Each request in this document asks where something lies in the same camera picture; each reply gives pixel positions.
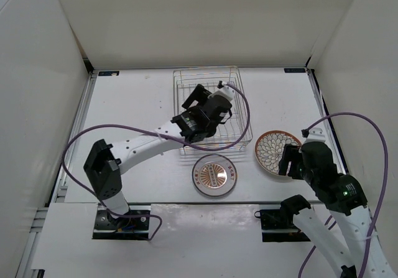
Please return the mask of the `flower pattern plate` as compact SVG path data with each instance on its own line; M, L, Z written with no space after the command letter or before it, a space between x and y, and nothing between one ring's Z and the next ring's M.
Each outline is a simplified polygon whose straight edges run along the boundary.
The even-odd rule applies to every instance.
M279 162L285 145L300 146L302 143L291 133L273 130L262 134L256 141L254 152L259 165L267 172L278 175Z

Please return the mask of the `orange sunburst plate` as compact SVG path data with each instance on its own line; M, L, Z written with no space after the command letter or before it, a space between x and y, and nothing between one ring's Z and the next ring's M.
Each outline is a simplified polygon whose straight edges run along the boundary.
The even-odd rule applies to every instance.
M238 181L236 166L225 156L208 154L199 158L192 168L196 191L208 198L228 196Z

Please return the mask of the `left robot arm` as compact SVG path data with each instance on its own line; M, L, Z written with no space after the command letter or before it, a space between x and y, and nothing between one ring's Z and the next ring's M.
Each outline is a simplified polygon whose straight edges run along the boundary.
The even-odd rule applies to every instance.
M98 200L108 208L107 218L116 228L130 222L130 207L122 192L122 174L161 153L195 144L214 136L224 117L231 114L235 90L219 83L215 92L198 84L183 103L183 112L155 129L113 144L96 141L83 165Z

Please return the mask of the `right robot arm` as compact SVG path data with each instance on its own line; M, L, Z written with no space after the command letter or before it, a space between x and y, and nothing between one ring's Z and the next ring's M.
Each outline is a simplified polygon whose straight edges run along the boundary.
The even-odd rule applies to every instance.
M327 260L336 277L396 277L372 222L376 219L359 182L338 173L329 147L322 142L286 145L279 174L306 181L325 205L345 239L341 243L301 195L280 204L279 220L297 227Z

